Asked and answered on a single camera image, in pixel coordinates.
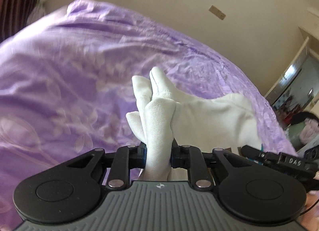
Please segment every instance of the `white circular symbol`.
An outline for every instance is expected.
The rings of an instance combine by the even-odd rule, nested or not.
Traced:
[[[165,185],[164,185],[163,183],[160,183],[160,184],[157,184],[156,187],[159,188],[159,189],[161,189],[161,188],[164,188]]]

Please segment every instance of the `purple bedsheet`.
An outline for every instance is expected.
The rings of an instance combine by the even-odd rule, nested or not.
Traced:
[[[263,149],[294,154],[268,102],[222,55],[131,10],[76,0],[43,32],[0,45],[1,231],[21,222],[12,193],[26,177],[92,148],[139,143],[125,118],[137,109],[131,77],[154,66],[203,98],[244,94]]]

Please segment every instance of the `gray gripper base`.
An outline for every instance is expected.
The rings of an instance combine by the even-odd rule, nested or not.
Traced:
[[[135,181],[124,191],[110,192],[102,205],[73,223],[44,226],[25,221],[18,231],[303,231],[293,221],[278,227],[240,222],[226,213],[208,192],[188,182]]]

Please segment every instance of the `person's skin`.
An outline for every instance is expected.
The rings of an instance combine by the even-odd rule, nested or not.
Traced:
[[[310,208],[317,200],[318,200],[317,195],[308,193],[305,208],[306,209]],[[316,210],[316,206],[315,206],[309,212],[307,212],[303,215],[301,225],[309,231],[318,231],[319,230],[319,221],[315,215],[316,212],[317,212],[317,210]]]

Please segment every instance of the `white cloth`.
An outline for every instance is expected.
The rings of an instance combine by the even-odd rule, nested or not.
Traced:
[[[244,145],[261,149],[254,112],[244,96],[195,97],[178,90],[157,67],[150,79],[132,78],[139,111],[126,115],[135,136],[147,146],[140,179],[187,179],[185,170],[171,169],[169,164],[174,138],[179,145],[197,146],[202,152],[221,147],[238,154],[238,147]]]

